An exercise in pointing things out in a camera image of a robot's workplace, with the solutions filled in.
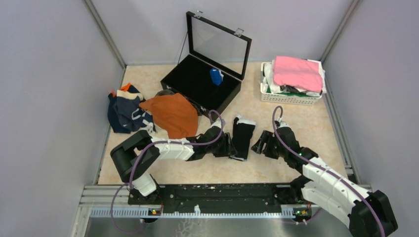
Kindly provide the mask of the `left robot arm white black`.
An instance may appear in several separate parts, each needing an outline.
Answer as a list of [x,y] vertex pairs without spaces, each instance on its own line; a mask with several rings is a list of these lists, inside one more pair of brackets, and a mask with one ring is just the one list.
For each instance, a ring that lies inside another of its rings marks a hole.
[[206,154],[231,157],[237,154],[229,133],[223,131],[225,122],[217,119],[203,134],[182,139],[163,139],[141,130],[111,150],[111,159],[121,180],[139,192],[146,204],[158,199],[158,184],[148,168],[156,160],[195,161]]

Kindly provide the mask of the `navy underwear orange waistband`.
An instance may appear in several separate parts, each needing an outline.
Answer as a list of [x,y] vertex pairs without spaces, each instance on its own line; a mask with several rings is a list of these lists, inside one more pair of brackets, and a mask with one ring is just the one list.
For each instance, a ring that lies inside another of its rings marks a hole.
[[120,88],[118,91],[120,96],[114,91],[108,94],[109,106],[108,106],[108,121],[115,133],[126,133],[132,132],[132,119],[131,114],[135,110],[133,100],[123,97],[126,93],[137,92],[137,89],[131,84]]

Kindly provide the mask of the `white plastic basket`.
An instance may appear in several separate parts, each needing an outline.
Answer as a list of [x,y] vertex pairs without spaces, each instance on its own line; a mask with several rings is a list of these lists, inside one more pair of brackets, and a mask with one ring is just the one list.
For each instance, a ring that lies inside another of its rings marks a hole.
[[324,94],[327,93],[326,82],[325,82],[325,70],[323,70],[322,63],[316,60],[308,60],[315,62],[319,65],[319,74],[323,80],[322,92],[319,96],[309,96],[306,94],[294,94],[294,93],[272,93],[268,78],[273,74],[272,62],[262,62],[260,64],[260,99],[262,102],[282,103],[282,104],[293,104],[293,105],[304,105],[312,106],[319,101]]

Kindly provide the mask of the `black underwear white trim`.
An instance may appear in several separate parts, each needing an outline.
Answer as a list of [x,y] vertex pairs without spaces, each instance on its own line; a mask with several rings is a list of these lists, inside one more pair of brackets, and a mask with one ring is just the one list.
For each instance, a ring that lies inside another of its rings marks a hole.
[[256,122],[245,118],[242,115],[236,115],[233,121],[232,145],[237,153],[230,158],[246,161],[250,149],[250,141],[256,127]]

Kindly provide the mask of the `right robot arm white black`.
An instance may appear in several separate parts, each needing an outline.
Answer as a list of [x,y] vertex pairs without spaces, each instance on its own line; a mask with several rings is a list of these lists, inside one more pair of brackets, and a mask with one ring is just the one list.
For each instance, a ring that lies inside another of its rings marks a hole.
[[312,149],[301,146],[286,122],[276,121],[275,125],[275,132],[263,131],[251,150],[268,158],[282,157],[301,174],[290,183],[293,202],[318,205],[354,237],[387,237],[398,229],[386,194],[370,192],[337,173]]

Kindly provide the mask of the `olive grey underwear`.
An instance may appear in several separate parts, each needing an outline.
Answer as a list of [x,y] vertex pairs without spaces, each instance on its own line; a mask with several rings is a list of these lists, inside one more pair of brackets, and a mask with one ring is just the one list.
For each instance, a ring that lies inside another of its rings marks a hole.
[[170,89],[164,89],[156,93],[155,96],[164,96],[164,95],[174,95],[175,92],[171,91]]

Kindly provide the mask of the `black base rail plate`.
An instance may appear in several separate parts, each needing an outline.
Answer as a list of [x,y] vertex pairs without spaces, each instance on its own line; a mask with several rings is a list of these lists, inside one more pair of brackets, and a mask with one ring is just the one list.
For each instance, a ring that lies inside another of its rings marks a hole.
[[313,205],[297,196],[286,183],[244,184],[168,184],[143,196],[131,190],[130,205],[156,205],[164,214],[186,214],[194,210],[202,214],[283,214],[309,217]]

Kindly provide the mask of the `orange underwear cream waistband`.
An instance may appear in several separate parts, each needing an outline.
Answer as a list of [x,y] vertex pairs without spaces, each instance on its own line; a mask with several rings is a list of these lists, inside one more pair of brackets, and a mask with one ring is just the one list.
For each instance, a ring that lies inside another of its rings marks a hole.
[[139,104],[149,111],[155,125],[164,129],[170,139],[197,134],[199,116],[194,106],[181,94],[155,96]]

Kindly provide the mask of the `dark blue underwear cream waistband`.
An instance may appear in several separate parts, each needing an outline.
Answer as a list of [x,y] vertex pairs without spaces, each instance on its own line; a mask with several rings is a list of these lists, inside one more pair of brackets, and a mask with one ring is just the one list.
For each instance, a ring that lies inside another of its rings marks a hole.
[[150,112],[140,108],[140,103],[145,102],[142,93],[131,93],[128,91],[117,91],[114,110],[117,113],[120,125],[130,132],[146,130],[155,131],[153,117]]

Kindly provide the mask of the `black display case glass lid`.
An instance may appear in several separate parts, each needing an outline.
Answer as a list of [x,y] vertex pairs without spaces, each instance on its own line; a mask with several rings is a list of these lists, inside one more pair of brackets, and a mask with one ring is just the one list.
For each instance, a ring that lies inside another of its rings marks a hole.
[[[251,49],[251,38],[192,11],[186,12],[188,54],[161,80],[162,88],[182,94],[201,114],[216,119],[241,90]],[[224,74],[212,83],[210,69]]]

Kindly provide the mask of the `pink folded cloth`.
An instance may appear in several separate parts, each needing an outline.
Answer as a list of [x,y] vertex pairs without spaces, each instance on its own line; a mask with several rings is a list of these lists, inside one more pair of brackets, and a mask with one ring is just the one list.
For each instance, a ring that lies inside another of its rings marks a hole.
[[323,68],[320,62],[289,56],[276,56],[273,81],[279,86],[292,86],[320,93],[323,90]]

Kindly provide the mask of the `royal blue underwear white trim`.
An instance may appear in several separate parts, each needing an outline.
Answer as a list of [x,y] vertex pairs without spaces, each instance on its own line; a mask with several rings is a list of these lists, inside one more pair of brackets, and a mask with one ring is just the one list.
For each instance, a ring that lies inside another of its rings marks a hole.
[[213,84],[219,86],[223,82],[224,74],[217,68],[210,69],[210,78]]

